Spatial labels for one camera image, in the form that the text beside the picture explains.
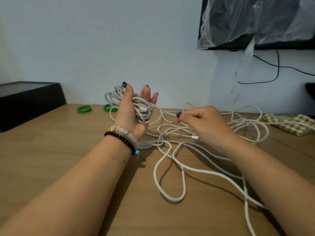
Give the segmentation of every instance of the white beaded bracelet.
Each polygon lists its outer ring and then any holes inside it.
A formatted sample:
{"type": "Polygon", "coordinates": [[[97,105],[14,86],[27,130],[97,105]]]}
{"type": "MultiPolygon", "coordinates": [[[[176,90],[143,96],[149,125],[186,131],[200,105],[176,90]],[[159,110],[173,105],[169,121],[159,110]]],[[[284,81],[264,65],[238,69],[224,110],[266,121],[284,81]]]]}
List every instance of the white beaded bracelet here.
{"type": "Polygon", "coordinates": [[[122,127],[116,127],[115,125],[113,125],[109,129],[110,131],[114,131],[114,130],[120,131],[122,134],[126,135],[132,141],[134,145],[138,141],[130,132],[128,132],[126,129],[123,129],[122,127]]]}

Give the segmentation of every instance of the hand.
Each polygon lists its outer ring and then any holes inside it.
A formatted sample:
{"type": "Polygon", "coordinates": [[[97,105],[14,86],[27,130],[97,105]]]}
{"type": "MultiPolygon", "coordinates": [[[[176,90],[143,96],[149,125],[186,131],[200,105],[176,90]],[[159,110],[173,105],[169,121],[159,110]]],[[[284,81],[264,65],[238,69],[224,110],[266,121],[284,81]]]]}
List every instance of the hand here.
{"type": "Polygon", "coordinates": [[[145,85],[140,93],[140,96],[134,94],[133,88],[130,84],[127,84],[126,92],[118,108],[115,125],[126,129],[132,135],[140,139],[147,131],[148,124],[139,123],[136,120],[136,111],[135,106],[132,103],[133,97],[141,97],[146,101],[156,104],[158,93],[154,93],[151,98],[151,88],[148,85],[145,85]]]}
{"type": "Polygon", "coordinates": [[[215,106],[186,110],[174,120],[175,123],[181,121],[188,124],[203,142],[217,150],[237,137],[215,106]]]}

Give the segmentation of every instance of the black beaded bracelet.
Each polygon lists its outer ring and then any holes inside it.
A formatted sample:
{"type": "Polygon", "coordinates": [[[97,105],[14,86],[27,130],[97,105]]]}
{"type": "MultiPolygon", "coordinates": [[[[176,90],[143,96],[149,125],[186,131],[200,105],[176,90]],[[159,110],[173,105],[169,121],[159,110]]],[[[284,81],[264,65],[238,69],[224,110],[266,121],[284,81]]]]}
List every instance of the black beaded bracelet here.
{"type": "Polygon", "coordinates": [[[105,132],[104,136],[107,136],[107,135],[111,135],[113,137],[116,137],[116,138],[120,139],[122,142],[124,142],[131,149],[132,155],[134,155],[136,153],[136,148],[123,135],[115,133],[114,131],[105,132]]]}

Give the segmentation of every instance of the black box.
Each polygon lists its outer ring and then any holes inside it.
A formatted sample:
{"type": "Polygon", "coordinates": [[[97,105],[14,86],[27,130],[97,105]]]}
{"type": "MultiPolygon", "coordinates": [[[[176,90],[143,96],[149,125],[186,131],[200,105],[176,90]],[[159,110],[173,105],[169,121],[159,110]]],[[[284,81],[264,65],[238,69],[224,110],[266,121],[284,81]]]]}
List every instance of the black box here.
{"type": "Polygon", "coordinates": [[[13,82],[0,85],[0,132],[66,104],[60,83],[13,82]]]}

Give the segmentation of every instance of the white wall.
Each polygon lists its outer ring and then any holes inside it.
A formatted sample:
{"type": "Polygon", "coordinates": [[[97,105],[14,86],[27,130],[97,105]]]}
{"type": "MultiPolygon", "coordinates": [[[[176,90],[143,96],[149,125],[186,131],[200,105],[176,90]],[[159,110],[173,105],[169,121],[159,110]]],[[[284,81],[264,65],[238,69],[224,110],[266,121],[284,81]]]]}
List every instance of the white wall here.
{"type": "Polygon", "coordinates": [[[202,0],[0,0],[25,80],[60,82],[68,103],[104,104],[123,81],[161,107],[205,105],[217,57],[196,51],[202,0]]]}
{"type": "MultiPolygon", "coordinates": [[[[231,89],[235,83],[235,71],[243,51],[216,51],[218,65],[212,78],[207,104],[218,106],[220,110],[230,111],[234,96],[231,89]]],[[[258,57],[277,63],[275,50],[254,51],[258,57]]],[[[291,66],[304,72],[315,74],[315,51],[279,51],[280,65],[291,66]]],[[[269,81],[277,76],[278,68],[270,66],[253,57],[250,69],[243,77],[243,83],[269,81]]],[[[237,84],[238,93],[235,110],[248,105],[259,107],[264,113],[290,113],[315,115],[315,101],[305,91],[305,83],[315,82],[315,76],[305,75],[292,69],[280,68],[279,77],[270,83],[241,85],[237,84]]],[[[244,111],[254,112],[249,108],[244,111]]]]}
{"type": "MultiPolygon", "coordinates": [[[[196,51],[201,3],[0,0],[0,15],[21,79],[60,82],[68,103],[104,104],[104,93],[126,81],[136,92],[150,85],[159,92],[160,107],[181,108],[191,102],[230,110],[241,52],[196,51]]],[[[275,51],[256,54],[277,62],[275,51]]],[[[315,72],[313,52],[280,55],[281,64],[315,72]]],[[[272,79],[277,72],[256,59],[252,68],[246,81],[272,79]]],[[[304,91],[304,83],[313,79],[282,69],[275,82],[237,86],[237,107],[314,113],[315,104],[304,91]]]]}

